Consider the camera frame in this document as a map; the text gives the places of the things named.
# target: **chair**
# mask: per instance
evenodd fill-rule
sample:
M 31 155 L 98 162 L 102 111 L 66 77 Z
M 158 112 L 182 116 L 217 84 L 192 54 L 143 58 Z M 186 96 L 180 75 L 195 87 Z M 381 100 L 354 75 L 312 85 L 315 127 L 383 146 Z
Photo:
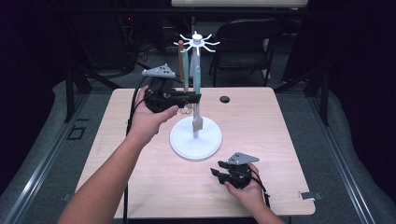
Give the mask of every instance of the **chair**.
M 235 20 L 220 26 L 216 33 L 216 53 L 213 55 L 209 75 L 213 69 L 213 87 L 216 87 L 217 70 L 267 70 L 263 86 L 267 85 L 275 43 L 283 34 L 283 26 L 275 19 Z M 264 39 L 268 39 L 266 48 Z

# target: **white round base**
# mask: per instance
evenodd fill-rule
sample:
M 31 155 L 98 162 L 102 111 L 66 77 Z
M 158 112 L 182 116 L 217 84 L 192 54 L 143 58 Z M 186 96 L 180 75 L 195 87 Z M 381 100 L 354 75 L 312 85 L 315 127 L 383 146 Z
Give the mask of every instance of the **white round base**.
M 173 150 L 181 157 L 192 160 L 204 160 L 218 151 L 221 145 L 221 129 L 213 120 L 203 117 L 204 126 L 194 137 L 192 117 L 180 120 L 170 134 Z

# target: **brown handle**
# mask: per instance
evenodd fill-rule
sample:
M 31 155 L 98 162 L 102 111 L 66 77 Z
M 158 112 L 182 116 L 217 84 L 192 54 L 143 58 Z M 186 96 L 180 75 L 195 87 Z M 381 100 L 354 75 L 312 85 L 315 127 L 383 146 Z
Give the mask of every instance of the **brown handle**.
M 184 69 L 183 69 L 183 54 L 181 51 L 184 49 L 182 40 L 178 41 L 178 72 L 180 73 L 180 80 L 184 82 Z

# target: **light wood table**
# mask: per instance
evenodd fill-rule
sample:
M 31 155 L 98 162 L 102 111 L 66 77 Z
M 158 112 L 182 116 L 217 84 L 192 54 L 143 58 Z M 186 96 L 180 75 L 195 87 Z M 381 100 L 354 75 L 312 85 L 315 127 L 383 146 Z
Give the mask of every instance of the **light wood table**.
M 172 0 L 173 7 L 306 7 L 308 0 Z
M 279 216 L 311 215 L 314 203 L 299 197 L 309 191 L 293 143 L 270 88 L 202 88 L 201 116 L 214 120 L 222 143 L 212 157 L 187 161 L 171 148 L 169 133 L 187 115 L 165 122 L 143 149 L 129 181 L 128 217 L 249 217 L 250 214 L 210 172 L 235 151 L 254 157 Z M 93 142 L 78 188 L 96 171 L 125 136 L 134 90 L 115 90 Z M 220 96 L 229 96 L 228 104 Z M 123 204 L 115 217 L 122 217 Z

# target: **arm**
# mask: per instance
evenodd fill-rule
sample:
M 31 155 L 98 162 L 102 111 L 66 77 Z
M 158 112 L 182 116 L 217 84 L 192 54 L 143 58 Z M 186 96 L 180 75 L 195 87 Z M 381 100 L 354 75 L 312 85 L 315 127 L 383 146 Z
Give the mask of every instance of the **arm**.
M 253 164 L 249 164 L 248 166 L 252 171 L 257 174 L 259 173 L 256 166 Z M 236 189 L 229 182 L 225 182 L 224 185 L 227 190 L 244 205 L 250 214 L 253 215 L 258 223 L 283 223 L 283 221 L 265 204 L 262 196 L 262 187 L 260 187 L 256 181 L 250 181 L 243 189 Z
M 143 88 L 136 102 L 144 99 Z M 58 223 L 111 223 L 142 148 L 160 125 L 177 113 L 172 106 L 154 114 L 142 102 L 134 112 L 131 131 L 105 163 L 87 180 L 68 203 Z

